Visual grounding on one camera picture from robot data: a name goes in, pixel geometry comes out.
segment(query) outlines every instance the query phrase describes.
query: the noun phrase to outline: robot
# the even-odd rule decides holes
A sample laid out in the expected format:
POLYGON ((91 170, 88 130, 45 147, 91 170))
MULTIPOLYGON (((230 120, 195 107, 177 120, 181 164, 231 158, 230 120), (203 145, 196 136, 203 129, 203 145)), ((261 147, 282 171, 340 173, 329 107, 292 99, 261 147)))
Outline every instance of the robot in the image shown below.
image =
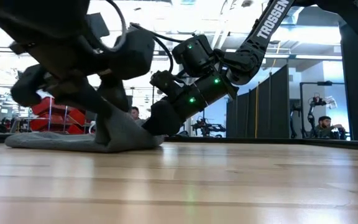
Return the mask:
POLYGON ((198 134, 197 129, 200 129, 201 135, 204 138, 211 138, 211 137, 221 138, 222 137, 221 134, 217 134, 213 136, 211 132, 226 132, 226 128, 224 126, 222 126, 221 124, 209 124, 207 123, 206 118, 201 118, 197 120, 195 124, 191 125, 191 127, 193 128, 193 131, 195 131, 196 135, 198 134))
MULTIPOLYGON (((87 22, 90 0, 39 1, 0 0, 0 28, 14 39, 10 46, 20 55, 29 53, 39 64, 27 68, 11 89, 12 98, 22 106, 41 101, 37 90, 49 92, 55 102, 111 116, 111 105, 128 110, 122 80, 146 74, 150 70, 155 41, 159 37, 133 24, 127 30, 124 16, 112 0, 107 0, 122 21, 122 35, 108 48, 87 22), (98 74, 101 86, 95 90, 88 75, 98 74)), ((270 0, 256 20, 251 33, 236 52, 212 49, 205 35, 194 35, 179 42, 172 55, 170 69, 156 72, 150 83, 167 96, 154 103, 151 117, 143 125, 153 135, 174 135, 185 120, 225 95, 235 98, 238 87, 254 77, 262 64, 273 33, 292 6, 321 9, 339 14, 358 34, 358 7, 350 0, 270 0), (172 74, 173 59, 184 70, 172 74), (218 68, 228 69, 222 75, 218 68), (180 86, 180 77, 198 78, 180 86)))
MULTIPOLYGON (((336 102, 335 99, 332 97, 327 98, 321 98, 319 94, 315 95, 314 97, 311 97, 309 100, 309 112, 308 112, 308 122, 310 123, 311 130, 308 134, 305 129, 305 124, 302 123, 301 132, 302 132, 302 138, 317 138, 317 136, 314 136, 314 129, 316 128, 316 118, 314 117, 313 111, 316 106, 328 106, 329 109, 335 109, 336 108, 336 102)), ((293 114, 294 112, 298 112, 298 116, 302 115, 302 108, 299 105, 292 105, 290 110, 290 129, 291 129, 291 139, 295 139, 297 137, 296 131, 293 126, 293 114)), ((346 140, 346 134, 349 134, 346 132, 344 128, 338 128, 337 132, 332 132, 331 139, 340 139, 340 140, 346 140)))

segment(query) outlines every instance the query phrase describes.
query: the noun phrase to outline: cable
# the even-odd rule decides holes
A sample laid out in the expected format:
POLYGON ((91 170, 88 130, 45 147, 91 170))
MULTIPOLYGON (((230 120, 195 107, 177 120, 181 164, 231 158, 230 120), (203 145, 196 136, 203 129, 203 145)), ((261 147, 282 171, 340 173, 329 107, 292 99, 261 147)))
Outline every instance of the cable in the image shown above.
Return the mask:
POLYGON ((256 101, 255 101, 255 138, 258 138, 258 110, 259 110, 259 82, 256 86, 256 101))
POLYGON ((161 46, 164 49, 165 53, 167 53, 168 58, 169 58, 169 72, 172 73, 172 70, 173 70, 173 58, 172 58, 171 52, 168 50, 168 47, 165 46, 165 44, 160 39, 158 39, 156 37, 153 37, 153 40, 156 41, 156 43, 158 43, 159 46, 161 46))
MULTIPOLYGON (((280 51, 280 46, 281 46, 281 42, 278 43, 276 54, 279 53, 279 51, 280 51)), ((275 64, 276 64, 276 59, 274 59, 274 61, 273 61, 273 65, 272 65, 272 67, 270 68, 270 72, 272 72, 273 67, 274 67, 275 64)))
POLYGON ((171 37, 165 37, 164 35, 161 35, 156 32, 145 29, 145 28, 141 27, 140 25, 132 23, 132 22, 130 23, 130 26, 135 27, 136 29, 140 29, 140 30, 147 30, 147 31, 151 32, 152 34, 154 34, 154 36, 159 37, 164 40, 167 40, 167 41, 172 41, 172 42, 176 42, 176 43, 182 43, 184 41, 184 40, 177 40, 177 39, 174 39, 171 37))
POLYGON ((92 134, 92 128, 96 126, 95 121, 91 121, 91 126, 89 127, 89 133, 92 134))
POLYGON ((310 105, 311 101, 313 100, 313 97, 308 99, 308 104, 310 105))
POLYGON ((102 50, 110 51, 110 52, 117 52, 125 44, 125 41, 127 39, 127 25, 126 25, 126 22, 125 22, 124 15, 122 15, 122 12, 121 12, 120 8, 117 6, 117 4, 114 3, 112 0, 106 0, 106 1, 110 5, 112 5, 115 8, 115 10, 117 11, 117 13, 118 13, 119 19, 121 20, 122 34, 121 34, 121 38, 118 41, 118 44, 115 45, 111 49, 109 47, 105 46, 102 42, 99 42, 99 43, 102 45, 102 47, 101 47, 102 50))

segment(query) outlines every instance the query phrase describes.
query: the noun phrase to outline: black cable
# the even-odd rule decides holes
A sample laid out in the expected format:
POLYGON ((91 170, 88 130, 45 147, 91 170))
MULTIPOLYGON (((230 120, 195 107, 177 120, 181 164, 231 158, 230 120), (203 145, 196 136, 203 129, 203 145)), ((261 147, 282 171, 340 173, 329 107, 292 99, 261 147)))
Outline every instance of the black cable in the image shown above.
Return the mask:
POLYGON ((116 3, 114 3, 112 0, 106 0, 110 5, 112 5, 112 7, 115 8, 115 10, 118 13, 119 19, 121 20, 121 38, 118 41, 118 44, 115 45, 113 48, 109 49, 108 47, 105 47, 106 49, 108 49, 111 52, 117 52, 119 49, 121 49, 121 47, 125 44, 125 41, 127 39, 127 25, 125 22, 125 18, 124 15, 122 15, 122 12, 120 10, 120 8, 117 6, 116 3))
POLYGON ((164 49, 165 53, 167 53, 168 58, 169 58, 169 70, 168 71, 170 73, 172 73, 172 70, 173 70, 173 58, 172 58, 171 52, 168 50, 168 47, 165 46, 165 44, 160 39, 158 39, 157 37, 153 37, 153 40, 156 41, 156 43, 158 43, 159 46, 161 46, 164 49))
POLYGON ((147 30, 147 31, 151 32, 152 34, 154 34, 154 36, 159 37, 159 38, 164 39, 164 40, 167 40, 167 41, 172 41, 172 42, 176 42, 176 43, 182 43, 184 41, 184 40, 177 40, 177 39, 174 39, 174 38, 171 38, 171 37, 165 37, 164 35, 161 35, 161 34, 158 34, 156 32, 153 32, 153 31, 150 31, 148 29, 145 29, 145 28, 143 28, 140 25, 135 24, 135 23, 130 23, 130 25, 132 27, 135 27, 136 29, 147 30))
POLYGON ((308 99, 308 104, 310 104, 313 101, 313 97, 308 99))

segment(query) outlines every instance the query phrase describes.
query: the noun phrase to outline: ceiling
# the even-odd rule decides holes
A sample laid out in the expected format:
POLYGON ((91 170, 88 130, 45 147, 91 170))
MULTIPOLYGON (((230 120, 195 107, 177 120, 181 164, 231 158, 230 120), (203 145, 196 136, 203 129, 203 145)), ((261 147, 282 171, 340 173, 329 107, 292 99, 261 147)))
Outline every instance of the ceiling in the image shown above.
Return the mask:
MULTIPOLYGON (((161 0, 161 1, 129 1, 116 0, 126 17, 127 23, 138 22, 143 27, 155 32, 172 36, 177 39, 187 39, 191 33, 204 34, 209 42, 222 50, 237 49, 251 30, 254 21, 262 13, 262 5, 267 0, 255 0, 251 7, 241 7, 242 0, 236 0, 231 7, 226 0, 161 0)), ((107 45, 112 45, 120 33, 118 16, 106 1, 92 0, 88 13, 100 12, 111 35, 103 39, 107 45)), ((337 23, 340 18, 318 7, 308 7, 292 10, 284 21, 285 25, 276 32, 274 39, 280 41, 271 44, 268 53, 305 54, 305 55, 341 55, 338 47, 340 41, 337 23)), ((12 39, 0 29, 0 47, 5 48, 12 39)), ((282 67, 286 60, 267 58, 262 69, 282 67)), ((37 63, 31 57, 18 57, 12 53, 0 52, 0 84, 12 85, 16 81, 17 71, 37 63)), ((152 71, 162 70, 168 61, 154 62, 152 71)), ((301 72, 313 63, 304 60, 290 60, 289 66, 301 72)), ((91 77, 91 82, 97 85, 98 77, 91 77)), ((148 84, 150 74, 140 78, 125 81, 128 94, 130 87, 139 88, 137 95, 144 98, 152 96, 148 84)), ((8 88, 0 88, 0 94, 9 92, 8 88)))

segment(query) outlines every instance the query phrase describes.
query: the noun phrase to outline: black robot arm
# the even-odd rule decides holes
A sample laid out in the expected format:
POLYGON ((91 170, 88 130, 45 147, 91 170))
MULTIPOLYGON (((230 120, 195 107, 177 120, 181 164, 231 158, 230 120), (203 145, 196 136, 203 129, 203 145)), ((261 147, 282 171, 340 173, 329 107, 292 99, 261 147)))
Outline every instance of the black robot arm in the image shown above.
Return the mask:
MULTIPOLYGON (((325 106, 325 105, 327 105, 327 103, 318 96, 313 97, 312 101, 309 104, 308 122, 310 123, 311 126, 310 137, 312 137, 314 133, 314 129, 316 127, 316 119, 314 118, 313 115, 314 108, 316 106, 325 106)), ((304 126, 302 127, 302 133, 306 133, 304 126)))
POLYGON ((225 95, 235 98, 238 87, 248 83, 259 71, 273 33, 295 0, 271 0, 236 52, 213 50, 205 35, 195 35, 172 50, 177 64, 191 77, 191 85, 180 86, 168 71, 153 74, 150 84, 167 97, 151 107, 151 117, 143 125, 151 134, 176 134, 181 124, 225 95), (227 67, 223 75, 216 67, 227 67))

